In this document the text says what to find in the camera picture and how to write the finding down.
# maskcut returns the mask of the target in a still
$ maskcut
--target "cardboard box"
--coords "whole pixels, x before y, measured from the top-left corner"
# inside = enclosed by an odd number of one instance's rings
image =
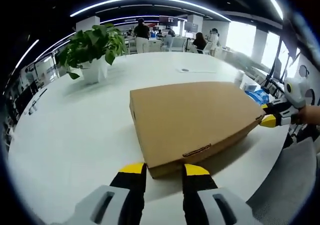
[[[130,110],[153,178],[234,145],[264,111],[230,82],[192,82],[130,91]]]

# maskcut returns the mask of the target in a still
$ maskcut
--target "white table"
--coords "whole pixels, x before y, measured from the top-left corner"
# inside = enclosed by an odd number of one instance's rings
[[[179,72],[186,68],[191,72]],[[45,223],[61,223],[123,166],[143,161],[129,91],[174,83],[233,82],[237,70],[209,55],[165,52],[117,57],[105,82],[63,76],[45,88],[37,112],[22,115],[8,155],[17,190]],[[275,164],[288,126],[256,127],[238,145],[206,161],[219,187],[247,201]],[[185,224],[182,181],[147,173],[141,225]]]

